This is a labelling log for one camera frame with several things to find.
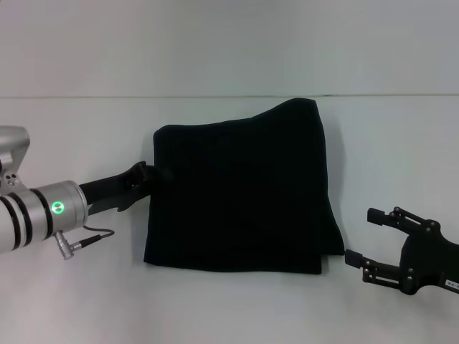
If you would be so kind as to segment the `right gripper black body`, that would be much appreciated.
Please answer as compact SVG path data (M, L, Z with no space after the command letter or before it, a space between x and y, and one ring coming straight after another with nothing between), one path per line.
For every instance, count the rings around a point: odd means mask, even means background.
M412 231L402 248L400 291L414 295L436 286L459 295L459 244L448 241L439 222L428 219Z

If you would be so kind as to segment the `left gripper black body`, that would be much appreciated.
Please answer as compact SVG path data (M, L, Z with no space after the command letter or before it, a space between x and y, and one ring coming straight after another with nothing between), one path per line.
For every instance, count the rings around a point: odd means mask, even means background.
M122 212L151 194L152 166L141 161L117 176L80 184L80 188L89 216L109 209Z

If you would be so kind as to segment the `black shirt with FREE print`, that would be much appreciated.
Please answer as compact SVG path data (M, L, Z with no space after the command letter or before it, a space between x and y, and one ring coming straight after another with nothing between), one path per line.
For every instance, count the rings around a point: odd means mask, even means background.
M326 139L315 101L251 118L167 125L154 165L175 181L150 198L147 264L209 272L320 274L344 254L328 196Z

